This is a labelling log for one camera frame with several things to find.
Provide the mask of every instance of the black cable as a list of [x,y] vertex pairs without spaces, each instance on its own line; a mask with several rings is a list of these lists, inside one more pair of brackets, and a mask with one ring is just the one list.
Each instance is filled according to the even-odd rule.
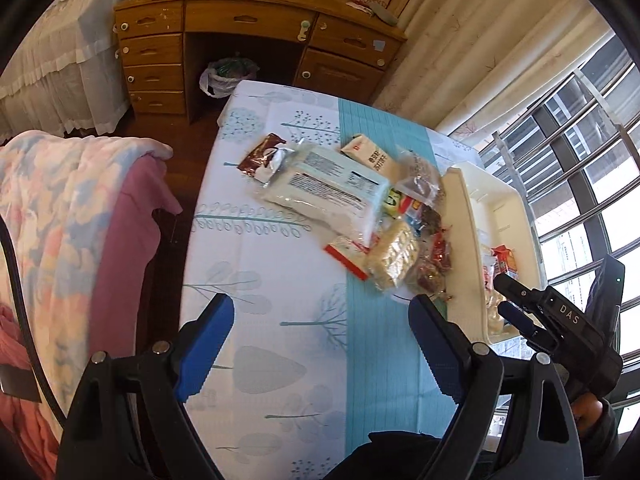
[[27,311],[24,307],[24,297],[22,295],[22,285],[20,284],[18,261],[15,258],[14,243],[11,240],[9,229],[4,223],[2,215],[0,215],[0,244],[2,244],[6,268],[9,272],[9,282],[11,283],[11,293],[14,297],[15,313],[18,316],[20,332],[22,333],[22,339],[24,340],[24,346],[27,349],[29,360],[31,361],[31,367],[33,367],[33,373],[36,376],[42,394],[51,408],[53,415],[56,417],[60,426],[64,428],[66,422],[65,413],[60,408],[51,386],[49,386],[49,381],[47,381],[47,377],[42,369],[42,364],[40,363],[40,358],[38,357],[38,352],[36,351],[36,345],[33,342],[33,336],[29,328],[29,318],[27,317]]

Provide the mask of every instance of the blue gripper pad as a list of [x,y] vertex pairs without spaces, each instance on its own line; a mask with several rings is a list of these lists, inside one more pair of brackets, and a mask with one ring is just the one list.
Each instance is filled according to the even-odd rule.
[[180,329],[171,356],[179,402],[199,393],[233,324],[234,302],[226,294],[217,294],[198,319]]
[[409,303],[409,327],[422,350],[422,355],[438,383],[441,393],[459,404],[465,397],[463,383],[468,366],[469,342],[457,325],[448,323],[431,300],[415,296]]

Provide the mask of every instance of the wooden floor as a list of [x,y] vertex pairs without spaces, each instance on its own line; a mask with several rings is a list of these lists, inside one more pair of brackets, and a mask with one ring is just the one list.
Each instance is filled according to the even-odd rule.
[[192,124],[188,124],[186,118],[171,115],[134,117],[129,109],[113,133],[119,137],[150,137],[174,149],[173,158],[166,163],[166,182],[183,208],[177,217],[167,213],[156,217],[162,237],[156,258],[147,269],[152,280],[145,280],[150,285],[143,290],[143,303],[146,298],[149,308],[148,312],[141,308],[138,317],[138,351],[157,340],[171,340],[177,333],[191,219],[218,133],[216,120],[221,104],[205,111]]

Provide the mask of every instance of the human hand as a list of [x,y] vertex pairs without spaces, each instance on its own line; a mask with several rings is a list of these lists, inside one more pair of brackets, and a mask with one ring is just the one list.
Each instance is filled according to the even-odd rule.
[[591,392],[578,397],[571,404],[578,435],[583,437],[602,415],[602,403]]

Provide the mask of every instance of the blanket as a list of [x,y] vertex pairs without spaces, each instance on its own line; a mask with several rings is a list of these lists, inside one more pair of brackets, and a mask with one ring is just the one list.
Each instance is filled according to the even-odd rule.
[[[146,154],[167,160],[173,153],[152,139],[60,139],[37,130],[0,149],[0,215],[36,349],[65,413],[89,358],[90,303],[114,204],[129,168]],[[2,257],[0,301],[13,305]]]
[[[11,310],[0,303],[0,364],[29,369],[27,350]],[[0,421],[17,442],[25,459],[42,480],[53,480],[58,441],[38,406],[29,400],[0,393]]]

